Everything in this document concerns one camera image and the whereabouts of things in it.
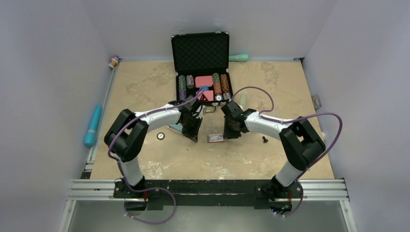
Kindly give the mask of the light blue stapler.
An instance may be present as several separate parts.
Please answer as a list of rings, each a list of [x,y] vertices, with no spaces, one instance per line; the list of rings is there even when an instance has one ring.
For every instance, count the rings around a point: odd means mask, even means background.
[[[167,126],[167,128],[177,133],[180,133],[180,134],[182,133],[182,129],[183,129],[182,125],[180,124],[170,124]]]

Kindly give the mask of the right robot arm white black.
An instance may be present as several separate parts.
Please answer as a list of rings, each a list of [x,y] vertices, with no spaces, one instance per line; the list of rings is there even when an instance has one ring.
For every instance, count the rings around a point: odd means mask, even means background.
[[[222,106],[226,139],[237,139],[243,133],[256,132],[281,142],[287,161],[272,178],[271,190],[279,197],[284,196],[313,162],[322,155],[326,146],[307,119],[286,123],[284,119],[263,117],[254,109],[243,110],[234,101]]]

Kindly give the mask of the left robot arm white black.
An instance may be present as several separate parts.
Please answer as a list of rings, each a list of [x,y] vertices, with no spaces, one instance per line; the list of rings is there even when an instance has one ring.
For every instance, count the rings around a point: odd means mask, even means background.
[[[103,141],[108,146],[107,155],[116,161],[126,184],[125,191],[131,197],[137,198],[144,193],[145,177],[137,156],[146,135],[163,126],[178,124],[182,127],[182,135],[196,143],[202,114],[201,102],[192,97],[186,101],[171,101],[151,111],[135,113],[125,109],[120,112]]]

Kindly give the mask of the red white staple box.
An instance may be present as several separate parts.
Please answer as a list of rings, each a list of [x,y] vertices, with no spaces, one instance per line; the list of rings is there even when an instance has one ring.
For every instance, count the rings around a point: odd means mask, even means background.
[[[209,143],[221,143],[224,142],[224,137],[223,134],[209,134],[207,140]]]

